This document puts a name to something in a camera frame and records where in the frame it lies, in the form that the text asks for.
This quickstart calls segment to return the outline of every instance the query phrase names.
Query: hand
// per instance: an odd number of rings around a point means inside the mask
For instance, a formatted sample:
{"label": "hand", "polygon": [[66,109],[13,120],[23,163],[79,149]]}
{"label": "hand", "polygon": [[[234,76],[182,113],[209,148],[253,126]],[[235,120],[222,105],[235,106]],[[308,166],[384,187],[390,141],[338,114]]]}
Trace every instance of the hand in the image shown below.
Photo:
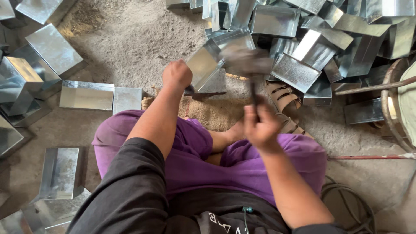
{"label": "hand", "polygon": [[183,59],[171,61],[162,74],[163,86],[179,88],[182,91],[192,82],[192,71]]}
{"label": "hand", "polygon": [[282,150],[277,142],[281,124],[264,101],[257,106],[260,122],[257,122],[254,106],[245,106],[244,113],[245,136],[257,150],[268,153],[276,153]]}

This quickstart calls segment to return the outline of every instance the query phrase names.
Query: black shirt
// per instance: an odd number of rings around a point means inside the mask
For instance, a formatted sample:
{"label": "black shirt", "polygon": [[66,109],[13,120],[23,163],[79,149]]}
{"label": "black shirt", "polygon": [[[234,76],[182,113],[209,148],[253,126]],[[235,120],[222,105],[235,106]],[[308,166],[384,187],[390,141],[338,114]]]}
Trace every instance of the black shirt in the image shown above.
{"label": "black shirt", "polygon": [[275,207],[246,192],[203,188],[168,201],[164,167],[155,144],[143,138],[126,141],[67,233],[246,234],[243,206],[253,208],[246,214],[250,234],[344,233],[335,224],[291,231]]}

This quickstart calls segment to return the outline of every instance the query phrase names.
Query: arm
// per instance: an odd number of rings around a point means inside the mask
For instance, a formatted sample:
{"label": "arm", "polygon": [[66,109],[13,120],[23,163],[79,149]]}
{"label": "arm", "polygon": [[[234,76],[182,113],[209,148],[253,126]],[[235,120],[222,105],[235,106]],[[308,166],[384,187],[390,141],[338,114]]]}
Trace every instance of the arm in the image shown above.
{"label": "arm", "polygon": [[258,149],[267,170],[276,206],[292,229],[333,223],[334,218],[296,171],[283,149],[276,142],[281,128],[269,107],[258,106],[260,123],[256,122],[253,106],[245,107],[245,135]]}
{"label": "arm", "polygon": [[141,137],[154,143],[166,159],[175,138],[179,102],[183,91],[191,84],[192,72],[185,61],[172,61],[163,74],[163,88],[152,105],[137,121],[126,141]]}

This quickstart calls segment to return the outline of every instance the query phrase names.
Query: tan sandal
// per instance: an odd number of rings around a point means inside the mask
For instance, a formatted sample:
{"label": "tan sandal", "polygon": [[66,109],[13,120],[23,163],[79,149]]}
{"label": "tan sandal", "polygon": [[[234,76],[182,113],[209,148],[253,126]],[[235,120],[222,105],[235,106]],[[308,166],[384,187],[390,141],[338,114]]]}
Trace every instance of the tan sandal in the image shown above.
{"label": "tan sandal", "polygon": [[269,82],[265,80],[266,91],[280,113],[285,113],[285,108],[299,109],[300,98],[293,93],[293,88],[284,82]]}
{"label": "tan sandal", "polygon": [[287,117],[286,115],[282,113],[276,114],[277,119],[282,123],[282,129],[280,133],[290,133],[290,134],[302,134],[307,137],[310,137],[312,139],[315,139],[313,136],[311,136],[309,133],[307,133],[305,130],[303,130],[297,123],[295,123],[290,117]]}

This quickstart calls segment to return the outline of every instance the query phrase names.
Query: person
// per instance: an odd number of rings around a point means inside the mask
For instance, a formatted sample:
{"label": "person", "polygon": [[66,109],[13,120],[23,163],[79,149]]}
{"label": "person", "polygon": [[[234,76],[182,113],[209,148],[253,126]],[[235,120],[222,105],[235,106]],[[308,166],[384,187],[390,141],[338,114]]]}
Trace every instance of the person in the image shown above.
{"label": "person", "polygon": [[[319,199],[326,154],[312,138],[278,135],[264,101],[257,111],[245,106],[230,130],[209,131],[178,118],[192,81],[186,63],[170,62],[162,80],[146,111],[120,112],[98,128],[102,182],[67,233],[344,233]],[[216,152],[217,163],[205,162]]]}

